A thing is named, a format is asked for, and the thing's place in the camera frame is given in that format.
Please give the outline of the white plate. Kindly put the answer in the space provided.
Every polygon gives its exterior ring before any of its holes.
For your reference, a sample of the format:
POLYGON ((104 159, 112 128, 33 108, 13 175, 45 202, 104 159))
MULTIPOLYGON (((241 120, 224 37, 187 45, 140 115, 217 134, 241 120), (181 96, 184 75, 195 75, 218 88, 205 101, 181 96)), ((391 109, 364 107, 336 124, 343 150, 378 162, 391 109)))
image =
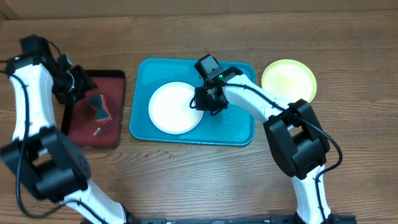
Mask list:
POLYGON ((183 134, 195 128, 204 112, 190 107, 194 90, 184 82, 170 82, 159 87, 148 105, 154 126, 167 134, 183 134))

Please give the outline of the yellow plate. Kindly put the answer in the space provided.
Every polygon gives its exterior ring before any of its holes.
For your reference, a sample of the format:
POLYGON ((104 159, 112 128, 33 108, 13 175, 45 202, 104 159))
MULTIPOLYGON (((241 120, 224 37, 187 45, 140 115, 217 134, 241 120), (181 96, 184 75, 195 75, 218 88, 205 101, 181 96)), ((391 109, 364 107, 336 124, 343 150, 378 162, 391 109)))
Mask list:
POLYGON ((317 81, 313 72, 302 62, 280 59, 264 70, 261 86, 275 96, 296 102, 311 102, 317 93, 317 81))

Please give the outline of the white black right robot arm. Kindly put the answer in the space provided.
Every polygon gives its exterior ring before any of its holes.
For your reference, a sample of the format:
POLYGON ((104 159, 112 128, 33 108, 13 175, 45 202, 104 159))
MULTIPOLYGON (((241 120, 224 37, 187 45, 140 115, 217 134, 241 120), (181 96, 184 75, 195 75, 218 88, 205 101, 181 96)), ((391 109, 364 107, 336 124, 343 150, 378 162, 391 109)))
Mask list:
POLYGON ((331 210, 322 172, 330 146, 309 103, 281 100, 236 67, 196 64, 195 70, 203 86, 196 88, 190 106, 216 115, 228 105, 236 105, 262 122, 275 163, 292 179, 299 221, 326 223, 331 210))

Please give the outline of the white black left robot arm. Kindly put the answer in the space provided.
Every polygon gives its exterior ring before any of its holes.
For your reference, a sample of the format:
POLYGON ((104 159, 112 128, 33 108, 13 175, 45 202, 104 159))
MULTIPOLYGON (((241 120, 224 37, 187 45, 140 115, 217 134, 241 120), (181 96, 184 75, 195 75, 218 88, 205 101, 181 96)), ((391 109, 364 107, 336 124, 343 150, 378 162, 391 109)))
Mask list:
POLYGON ((24 53, 5 61, 16 98, 12 142, 1 159, 16 177, 16 200, 29 218, 45 218, 67 206, 91 223, 134 223, 125 206, 94 182, 85 155, 57 128, 52 98, 75 103, 96 84, 66 56, 24 53))

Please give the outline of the teal plastic tray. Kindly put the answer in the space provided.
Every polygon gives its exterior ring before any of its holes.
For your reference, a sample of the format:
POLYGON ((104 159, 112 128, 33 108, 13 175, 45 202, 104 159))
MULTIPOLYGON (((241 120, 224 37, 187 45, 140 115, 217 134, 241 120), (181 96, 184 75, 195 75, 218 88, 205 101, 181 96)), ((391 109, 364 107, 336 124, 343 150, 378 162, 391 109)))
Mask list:
POLYGON ((255 119, 231 104, 214 116, 204 112, 199 124, 184 134, 167 134, 150 120, 150 98, 162 85, 170 82, 184 82, 194 87, 203 85, 194 68, 195 63, 195 60, 147 58, 139 65, 129 124, 131 134, 137 139, 149 141, 227 146, 249 144, 254 138, 255 119))

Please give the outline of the black tray with red water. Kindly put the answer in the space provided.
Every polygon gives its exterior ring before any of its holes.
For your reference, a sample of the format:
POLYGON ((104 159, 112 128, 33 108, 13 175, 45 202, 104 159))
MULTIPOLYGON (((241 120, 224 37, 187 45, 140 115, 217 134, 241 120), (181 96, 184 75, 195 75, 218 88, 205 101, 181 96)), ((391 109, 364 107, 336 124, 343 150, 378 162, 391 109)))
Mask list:
POLYGON ((61 131, 79 147, 116 148, 120 142, 123 121, 126 76, 121 70, 88 70, 97 88, 88 91, 84 99, 64 109, 61 131), (104 95, 112 119, 106 123, 94 121, 96 111, 89 104, 95 95, 104 95))

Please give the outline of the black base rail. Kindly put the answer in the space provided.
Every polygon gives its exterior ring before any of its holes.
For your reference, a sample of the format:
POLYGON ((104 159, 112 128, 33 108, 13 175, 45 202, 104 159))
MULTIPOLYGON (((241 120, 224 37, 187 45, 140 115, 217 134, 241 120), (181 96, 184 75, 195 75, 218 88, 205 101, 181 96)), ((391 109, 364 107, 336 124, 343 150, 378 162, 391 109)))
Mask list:
MULTIPOLYGON (((299 224, 305 223, 298 215, 273 215, 268 218, 234 218, 234 219, 181 219, 167 220, 165 218, 135 218, 133 224, 299 224)), ((330 224, 357 224, 355 216, 331 214, 326 223, 330 224)))

